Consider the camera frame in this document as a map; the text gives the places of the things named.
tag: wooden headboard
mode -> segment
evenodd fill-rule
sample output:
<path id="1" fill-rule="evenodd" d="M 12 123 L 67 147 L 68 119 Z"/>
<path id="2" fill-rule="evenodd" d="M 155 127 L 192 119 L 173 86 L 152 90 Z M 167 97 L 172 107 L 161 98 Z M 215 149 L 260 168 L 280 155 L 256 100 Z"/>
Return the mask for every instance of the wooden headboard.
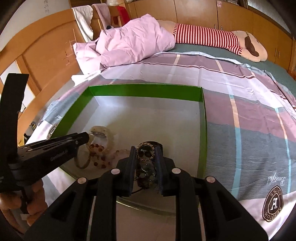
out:
<path id="1" fill-rule="evenodd" d="M 109 7 L 114 27 L 122 19 L 116 7 Z M 91 27 L 94 39 L 99 37 L 102 22 L 94 9 Z M 19 115 L 17 139 L 23 138 L 31 122 L 51 97 L 71 76 L 80 72 L 73 44 L 85 42 L 72 9 L 42 18 L 18 32 L 0 53 L 0 75 L 14 62 L 21 73 L 29 74 L 28 86 L 35 95 Z M 3 83 L 0 79 L 0 93 Z"/>

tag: white towel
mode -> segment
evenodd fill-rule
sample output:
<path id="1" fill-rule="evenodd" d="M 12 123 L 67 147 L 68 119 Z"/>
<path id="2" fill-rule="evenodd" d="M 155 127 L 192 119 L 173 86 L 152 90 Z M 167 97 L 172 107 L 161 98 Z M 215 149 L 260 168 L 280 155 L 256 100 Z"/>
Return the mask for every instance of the white towel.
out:
<path id="1" fill-rule="evenodd" d="M 93 9 L 89 5 L 72 8 L 76 22 L 85 42 L 93 39 L 94 32 L 91 29 L 91 19 L 93 17 Z"/>

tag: striped shirt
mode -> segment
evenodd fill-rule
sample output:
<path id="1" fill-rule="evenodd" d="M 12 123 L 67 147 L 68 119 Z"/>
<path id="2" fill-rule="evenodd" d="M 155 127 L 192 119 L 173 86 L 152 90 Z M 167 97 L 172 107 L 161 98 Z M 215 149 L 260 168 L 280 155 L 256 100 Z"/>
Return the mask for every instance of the striped shirt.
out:
<path id="1" fill-rule="evenodd" d="M 242 55 L 239 39 L 232 32 L 187 24 L 176 24 L 173 35 L 177 44 L 196 44 L 225 48 Z"/>

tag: black circular logo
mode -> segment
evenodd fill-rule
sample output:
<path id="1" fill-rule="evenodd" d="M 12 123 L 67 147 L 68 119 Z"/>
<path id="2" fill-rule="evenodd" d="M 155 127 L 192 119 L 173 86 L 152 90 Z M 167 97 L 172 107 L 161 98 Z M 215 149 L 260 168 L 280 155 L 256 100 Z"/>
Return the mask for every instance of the black circular logo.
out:
<path id="1" fill-rule="evenodd" d="M 265 221 L 271 222 L 283 209 L 283 193 L 279 186 L 275 186 L 267 195 L 263 209 L 262 217 Z"/>

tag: plush dog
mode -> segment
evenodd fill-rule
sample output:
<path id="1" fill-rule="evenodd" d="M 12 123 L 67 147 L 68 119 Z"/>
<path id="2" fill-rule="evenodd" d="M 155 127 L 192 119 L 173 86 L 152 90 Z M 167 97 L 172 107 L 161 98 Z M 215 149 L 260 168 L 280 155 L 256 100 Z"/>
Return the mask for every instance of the plush dog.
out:
<path id="1" fill-rule="evenodd" d="M 225 48 L 253 62 L 267 60 L 266 49 L 248 32 L 227 32 L 172 21 L 158 20 L 158 23 L 174 35 L 176 43 Z"/>

